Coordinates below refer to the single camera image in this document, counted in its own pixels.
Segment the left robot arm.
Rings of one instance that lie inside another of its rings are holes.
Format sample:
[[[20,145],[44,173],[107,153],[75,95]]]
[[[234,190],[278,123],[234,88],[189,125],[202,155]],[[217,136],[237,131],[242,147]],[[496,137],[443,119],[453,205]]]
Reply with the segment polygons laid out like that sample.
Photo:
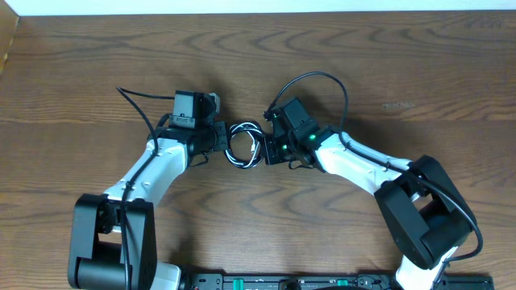
[[[216,93],[178,90],[173,110],[149,124],[144,153],[102,194],[73,209],[68,282],[76,289],[188,289],[189,276],[157,258],[155,209],[200,155],[228,148]]]

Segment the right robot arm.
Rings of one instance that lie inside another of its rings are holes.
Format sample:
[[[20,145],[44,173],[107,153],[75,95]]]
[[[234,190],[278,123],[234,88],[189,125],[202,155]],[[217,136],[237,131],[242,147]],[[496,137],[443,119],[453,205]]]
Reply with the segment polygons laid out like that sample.
[[[433,289],[477,221],[436,159],[383,154],[332,126],[320,126],[293,97],[264,112],[268,164],[300,162],[343,177],[371,194],[403,254],[394,280],[402,289]]]

